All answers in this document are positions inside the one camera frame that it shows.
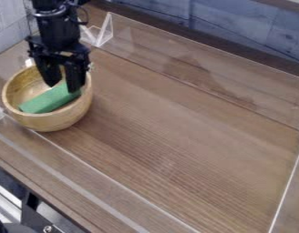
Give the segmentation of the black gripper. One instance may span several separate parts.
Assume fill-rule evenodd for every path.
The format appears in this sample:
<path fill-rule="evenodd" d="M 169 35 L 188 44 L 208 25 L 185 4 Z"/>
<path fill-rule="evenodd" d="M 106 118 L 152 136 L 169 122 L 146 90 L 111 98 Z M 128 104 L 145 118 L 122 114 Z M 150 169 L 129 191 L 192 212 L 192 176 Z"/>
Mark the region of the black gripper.
<path fill-rule="evenodd" d="M 47 86 L 54 86 L 61 81 L 59 66 L 65 70 L 67 92 L 75 92 L 86 82 L 89 66 L 89 49 L 78 42 L 69 45 L 46 44 L 38 35 L 27 36 L 27 54 L 34 60 L 37 70 Z"/>

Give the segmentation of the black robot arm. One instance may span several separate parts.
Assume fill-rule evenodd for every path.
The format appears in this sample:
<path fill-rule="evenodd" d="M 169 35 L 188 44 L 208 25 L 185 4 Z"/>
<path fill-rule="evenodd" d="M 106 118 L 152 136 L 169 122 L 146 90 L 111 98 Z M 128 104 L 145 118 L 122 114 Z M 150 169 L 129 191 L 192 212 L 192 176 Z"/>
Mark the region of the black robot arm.
<path fill-rule="evenodd" d="M 29 35 L 29 57 L 43 82 L 54 86 L 62 79 L 63 67 L 67 92 L 75 92 L 86 82 L 89 49 L 79 43 L 77 10 L 85 11 L 73 0 L 31 0 L 38 35 Z"/>

